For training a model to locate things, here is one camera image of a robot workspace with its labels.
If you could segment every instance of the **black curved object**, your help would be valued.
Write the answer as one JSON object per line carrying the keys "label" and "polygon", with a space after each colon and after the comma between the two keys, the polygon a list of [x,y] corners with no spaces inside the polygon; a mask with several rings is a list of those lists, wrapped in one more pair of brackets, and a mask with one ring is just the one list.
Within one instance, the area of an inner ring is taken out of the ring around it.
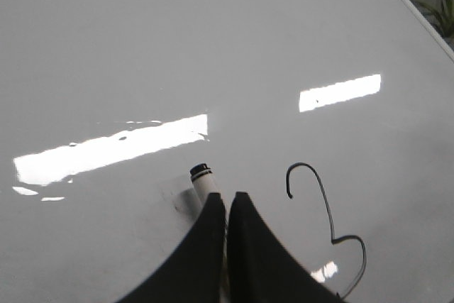
{"label": "black curved object", "polygon": [[247,193],[232,203],[227,258],[232,303],[342,302],[288,254]]}
{"label": "black curved object", "polygon": [[225,216],[221,195],[210,193],[165,263],[118,303],[218,303]]}

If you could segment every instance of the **glossy surface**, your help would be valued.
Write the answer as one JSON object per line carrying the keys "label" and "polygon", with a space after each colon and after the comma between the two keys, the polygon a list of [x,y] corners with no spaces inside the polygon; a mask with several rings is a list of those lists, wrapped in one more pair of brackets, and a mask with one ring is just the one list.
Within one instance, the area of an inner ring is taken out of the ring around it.
{"label": "glossy surface", "polygon": [[[454,297],[454,64],[401,0],[0,9],[0,302],[124,296],[191,226],[200,162],[226,206],[250,193],[309,272],[333,262],[324,284],[342,291],[359,245],[329,243],[309,172],[285,194],[287,167],[312,164],[336,233],[366,242],[350,302]],[[379,91],[300,112],[301,92],[371,75]]]}

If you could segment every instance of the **white surface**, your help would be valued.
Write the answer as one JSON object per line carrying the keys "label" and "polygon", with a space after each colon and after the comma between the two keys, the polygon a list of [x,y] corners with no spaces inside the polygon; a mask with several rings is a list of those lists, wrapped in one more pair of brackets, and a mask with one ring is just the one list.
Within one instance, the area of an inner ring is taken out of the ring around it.
{"label": "white surface", "polygon": [[[292,174],[294,199],[285,195],[287,167],[311,163],[336,234],[367,245],[350,302],[454,297],[454,64],[401,0],[0,0],[0,9],[0,302],[122,297],[191,226],[185,190],[200,162],[227,205],[250,193],[309,272],[333,261],[339,271],[324,284],[341,291],[359,246],[331,246],[309,172]],[[381,75],[376,94],[299,112],[302,91],[369,75]],[[17,178],[21,156],[201,114],[209,139],[86,169],[72,183]]]}

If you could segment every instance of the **black foam object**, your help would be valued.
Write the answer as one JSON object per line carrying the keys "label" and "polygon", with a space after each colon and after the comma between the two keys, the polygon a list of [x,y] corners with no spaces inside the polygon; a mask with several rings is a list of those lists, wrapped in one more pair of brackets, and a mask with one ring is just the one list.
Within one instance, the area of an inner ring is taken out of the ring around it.
{"label": "black foam object", "polygon": [[165,263],[118,303],[218,303],[225,222],[221,195],[210,193]]}
{"label": "black foam object", "polygon": [[232,303],[342,302],[285,250],[247,193],[232,203],[227,259]]}

